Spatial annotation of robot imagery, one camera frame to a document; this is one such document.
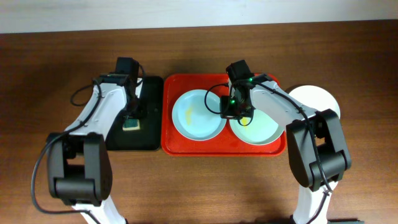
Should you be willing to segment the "red plastic tray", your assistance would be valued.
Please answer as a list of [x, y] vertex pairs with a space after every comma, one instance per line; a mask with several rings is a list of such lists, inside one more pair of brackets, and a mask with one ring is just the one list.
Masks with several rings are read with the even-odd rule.
[[272, 143], [255, 146], [238, 139], [227, 124], [215, 138], [194, 141], [181, 135], [172, 122], [172, 108], [185, 92], [208, 90], [213, 85], [228, 81], [227, 74], [174, 74], [166, 78], [162, 108], [161, 146], [171, 156], [278, 156], [285, 150], [286, 134]]

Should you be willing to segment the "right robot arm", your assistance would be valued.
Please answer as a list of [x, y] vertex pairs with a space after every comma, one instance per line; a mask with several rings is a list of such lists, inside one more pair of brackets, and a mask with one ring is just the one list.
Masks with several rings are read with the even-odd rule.
[[290, 223], [328, 223], [331, 196], [352, 160], [338, 114], [311, 108], [282, 90], [269, 75], [252, 73], [245, 60], [226, 67], [229, 93], [222, 96], [222, 118], [252, 118], [255, 110], [283, 127], [289, 166], [299, 183]]

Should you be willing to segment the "white plate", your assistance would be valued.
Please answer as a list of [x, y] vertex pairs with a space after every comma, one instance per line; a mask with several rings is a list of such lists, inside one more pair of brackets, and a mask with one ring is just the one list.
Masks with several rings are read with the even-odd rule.
[[304, 105], [314, 108], [318, 111], [331, 109], [338, 115], [339, 118], [341, 118], [340, 106], [335, 97], [319, 86], [298, 86], [293, 88], [289, 92], [289, 95]]

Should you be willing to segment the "black plastic tray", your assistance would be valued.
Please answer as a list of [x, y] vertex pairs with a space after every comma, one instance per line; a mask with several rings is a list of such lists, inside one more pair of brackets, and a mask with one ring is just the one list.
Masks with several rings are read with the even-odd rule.
[[106, 137], [109, 151], [156, 151], [160, 147], [162, 126], [162, 100], [164, 80], [161, 77], [147, 77], [139, 96], [141, 117], [139, 129], [123, 130], [126, 120], [119, 112]]

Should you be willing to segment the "green yellow sponge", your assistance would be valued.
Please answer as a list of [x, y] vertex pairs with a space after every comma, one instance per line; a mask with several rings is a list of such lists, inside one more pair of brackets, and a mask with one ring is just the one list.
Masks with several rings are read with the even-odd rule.
[[137, 131], [140, 130], [140, 123], [138, 119], [134, 118], [127, 118], [123, 125], [122, 125], [123, 131]]

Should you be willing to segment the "light green plate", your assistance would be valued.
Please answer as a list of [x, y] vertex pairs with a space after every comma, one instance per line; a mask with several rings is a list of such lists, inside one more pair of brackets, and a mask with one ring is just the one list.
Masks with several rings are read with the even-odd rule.
[[255, 146], [270, 144], [284, 132], [281, 126], [261, 110], [254, 110], [252, 119], [230, 119], [229, 125], [238, 139]]

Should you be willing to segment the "light blue plate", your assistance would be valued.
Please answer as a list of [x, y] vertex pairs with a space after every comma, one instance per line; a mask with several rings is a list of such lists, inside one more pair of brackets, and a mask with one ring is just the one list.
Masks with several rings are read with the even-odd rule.
[[224, 129], [227, 119], [210, 110], [220, 112], [220, 98], [206, 90], [190, 90], [181, 95], [172, 108], [172, 122], [184, 137], [194, 141], [210, 140]]

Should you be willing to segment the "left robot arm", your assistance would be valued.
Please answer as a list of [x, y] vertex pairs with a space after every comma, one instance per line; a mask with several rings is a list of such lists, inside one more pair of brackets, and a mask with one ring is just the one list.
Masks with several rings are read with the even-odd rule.
[[115, 119], [141, 116], [141, 65], [119, 57], [113, 72], [93, 80], [93, 93], [79, 117], [47, 139], [50, 195], [88, 223], [126, 223], [110, 196], [113, 175], [106, 138]]

